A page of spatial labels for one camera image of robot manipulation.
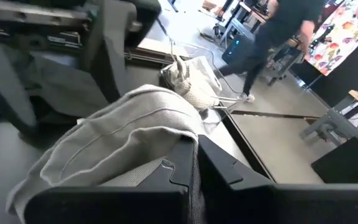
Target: person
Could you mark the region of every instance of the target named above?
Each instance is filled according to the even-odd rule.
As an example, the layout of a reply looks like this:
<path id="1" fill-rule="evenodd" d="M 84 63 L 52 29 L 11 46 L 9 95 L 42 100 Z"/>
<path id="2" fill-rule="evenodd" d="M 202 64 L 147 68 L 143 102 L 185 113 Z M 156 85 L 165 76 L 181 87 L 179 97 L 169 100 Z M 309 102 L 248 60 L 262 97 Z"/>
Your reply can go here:
<path id="1" fill-rule="evenodd" d="M 270 0 L 270 18 L 260 26 L 250 54 L 219 69 L 222 75 L 247 72 L 246 82 L 240 99 L 253 102 L 255 97 L 250 89 L 257 75 L 264 69 L 269 49 L 284 44 L 292 35 L 300 31 L 299 40 L 302 51 L 308 53 L 313 30 L 318 23 L 325 0 Z"/>

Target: shoe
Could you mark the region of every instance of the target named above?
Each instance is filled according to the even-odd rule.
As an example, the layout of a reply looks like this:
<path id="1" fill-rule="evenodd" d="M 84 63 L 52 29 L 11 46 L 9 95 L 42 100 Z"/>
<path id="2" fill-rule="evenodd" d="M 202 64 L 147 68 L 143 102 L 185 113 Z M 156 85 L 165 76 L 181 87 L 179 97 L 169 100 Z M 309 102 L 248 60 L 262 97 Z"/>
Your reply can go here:
<path id="1" fill-rule="evenodd" d="M 246 95 L 245 93 L 237 97 L 239 100 L 247 103 L 252 103 L 255 101 L 255 97 L 252 94 Z"/>

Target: colorful poster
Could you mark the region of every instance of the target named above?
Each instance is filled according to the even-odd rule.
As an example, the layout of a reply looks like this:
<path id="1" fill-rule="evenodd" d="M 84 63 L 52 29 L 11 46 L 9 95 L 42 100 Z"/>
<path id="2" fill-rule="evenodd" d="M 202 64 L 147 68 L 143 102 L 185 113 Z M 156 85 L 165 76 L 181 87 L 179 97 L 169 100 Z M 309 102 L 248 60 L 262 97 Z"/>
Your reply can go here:
<path id="1" fill-rule="evenodd" d="M 344 1 L 313 36 L 305 59 L 329 75 L 358 47 L 358 0 Z"/>

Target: gray cloth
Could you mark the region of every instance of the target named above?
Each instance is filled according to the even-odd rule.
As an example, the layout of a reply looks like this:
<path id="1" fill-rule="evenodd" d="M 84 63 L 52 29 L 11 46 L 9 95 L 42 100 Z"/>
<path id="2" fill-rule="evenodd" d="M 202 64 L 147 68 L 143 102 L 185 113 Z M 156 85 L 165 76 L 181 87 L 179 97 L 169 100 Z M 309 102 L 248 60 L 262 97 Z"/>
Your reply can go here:
<path id="1" fill-rule="evenodd" d="M 87 117 L 108 106 L 92 76 L 73 68 L 76 66 L 73 57 L 50 52 L 28 54 L 7 46 L 4 52 L 26 93 L 40 96 L 55 111 Z"/>
<path id="2" fill-rule="evenodd" d="M 7 210 L 24 223 L 24 210 L 37 193 L 56 186 L 136 186 L 155 170 L 181 136 L 194 141 L 190 212 L 202 217 L 197 111 L 178 94 L 144 85 L 69 130 L 10 192 Z"/>

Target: black shirt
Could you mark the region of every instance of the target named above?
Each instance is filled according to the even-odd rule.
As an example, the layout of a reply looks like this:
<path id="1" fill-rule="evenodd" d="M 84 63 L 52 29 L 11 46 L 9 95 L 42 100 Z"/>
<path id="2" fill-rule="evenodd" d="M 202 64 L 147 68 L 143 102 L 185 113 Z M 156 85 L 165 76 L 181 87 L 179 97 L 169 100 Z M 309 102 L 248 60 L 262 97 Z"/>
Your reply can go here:
<path id="1" fill-rule="evenodd" d="M 277 0 L 274 16 L 260 27 L 259 33 L 267 34 L 273 45 L 281 45 L 300 29 L 303 21 L 317 25 L 326 0 Z"/>

